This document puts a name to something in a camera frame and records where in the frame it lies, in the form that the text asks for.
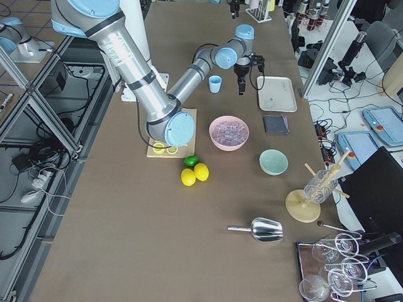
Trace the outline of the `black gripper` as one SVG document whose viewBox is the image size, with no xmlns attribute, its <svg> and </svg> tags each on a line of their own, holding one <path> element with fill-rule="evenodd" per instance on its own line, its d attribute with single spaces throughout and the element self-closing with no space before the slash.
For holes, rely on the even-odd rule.
<svg viewBox="0 0 403 302">
<path fill-rule="evenodd" d="M 237 75 L 238 95 L 243 95 L 246 89 L 245 77 L 248 75 L 251 69 L 251 63 L 235 64 L 234 72 Z"/>
</svg>

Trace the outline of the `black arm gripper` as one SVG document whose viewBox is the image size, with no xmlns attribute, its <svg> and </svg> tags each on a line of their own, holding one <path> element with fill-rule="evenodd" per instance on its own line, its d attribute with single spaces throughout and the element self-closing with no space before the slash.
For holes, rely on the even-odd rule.
<svg viewBox="0 0 403 302">
<path fill-rule="evenodd" d="M 230 6 L 230 13 L 233 18 L 238 18 L 239 17 L 239 1 L 238 0 L 230 0 L 229 1 L 229 6 Z"/>
</svg>

